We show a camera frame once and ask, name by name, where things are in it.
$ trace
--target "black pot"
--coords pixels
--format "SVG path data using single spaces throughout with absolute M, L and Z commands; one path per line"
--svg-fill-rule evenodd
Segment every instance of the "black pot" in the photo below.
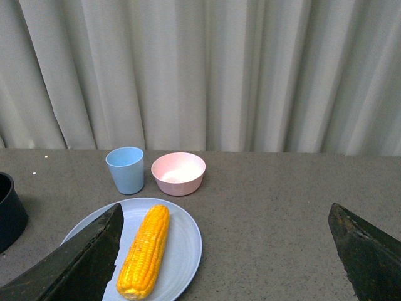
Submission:
M 0 172 L 0 253 L 21 236 L 27 223 L 28 215 L 14 190 L 14 180 Z

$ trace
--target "yellow corn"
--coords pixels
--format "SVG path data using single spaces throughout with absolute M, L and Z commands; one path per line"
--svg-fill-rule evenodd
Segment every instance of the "yellow corn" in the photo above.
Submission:
M 129 300 L 141 300 L 153 290 L 164 253 L 170 223 L 169 209 L 151 207 L 139 227 L 117 280 L 117 291 Z

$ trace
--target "plate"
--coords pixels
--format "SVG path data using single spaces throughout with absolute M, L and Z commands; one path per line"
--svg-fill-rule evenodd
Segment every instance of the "plate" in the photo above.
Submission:
M 143 218 L 150 207 L 156 204 L 166 205 L 170 210 L 170 226 L 159 276 L 146 301 L 176 300 L 192 281 L 201 261 L 202 237 L 196 222 L 180 206 L 163 199 L 134 198 L 118 203 L 122 205 L 124 226 L 120 239 L 120 250 L 115 260 L 116 268 L 112 279 L 106 286 L 103 301 L 127 301 L 115 288 L 117 277 Z M 62 244 L 114 204 L 102 207 L 84 218 L 67 234 Z

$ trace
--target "curtain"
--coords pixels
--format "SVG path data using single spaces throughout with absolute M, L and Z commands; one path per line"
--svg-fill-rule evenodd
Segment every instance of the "curtain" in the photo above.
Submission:
M 401 1 L 2 0 L 0 147 L 401 155 Z

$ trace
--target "speckled surface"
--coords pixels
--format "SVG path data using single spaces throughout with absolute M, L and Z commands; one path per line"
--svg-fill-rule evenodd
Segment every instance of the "speckled surface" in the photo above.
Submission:
M 150 172 L 167 152 L 145 152 L 145 186 L 133 196 L 117 191 L 107 153 L 0 149 L 0 171 L 12 175 L 29 214 L 23 235 L 0 254 L 0 286 L 85 216 L 128 198 L 172 201 L 196 220 L 202 260 L 180 301 L 357 300 L 328 227 L 334 202 L 401 240 L 399 157 L 196 152 L 206 162 L 200 188 L 173 197 Z

